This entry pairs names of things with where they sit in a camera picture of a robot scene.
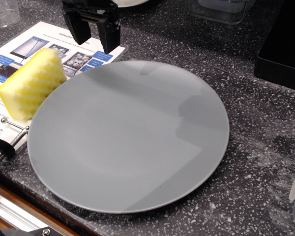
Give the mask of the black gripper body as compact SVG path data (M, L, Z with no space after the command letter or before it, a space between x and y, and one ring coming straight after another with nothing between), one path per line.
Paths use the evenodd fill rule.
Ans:
M112 0L63 0L62 12L68 26L84 22L97 23L107 19L109 23L118 22L118 5Z

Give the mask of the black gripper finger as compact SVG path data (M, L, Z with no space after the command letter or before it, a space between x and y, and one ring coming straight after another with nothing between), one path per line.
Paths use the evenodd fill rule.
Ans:
M97 14L97 29L104 50L108 54L120 45L120 19L114 15Z
M77 44L81 45L91 38L88 22L82 20L78 12L62 12L65 23Z

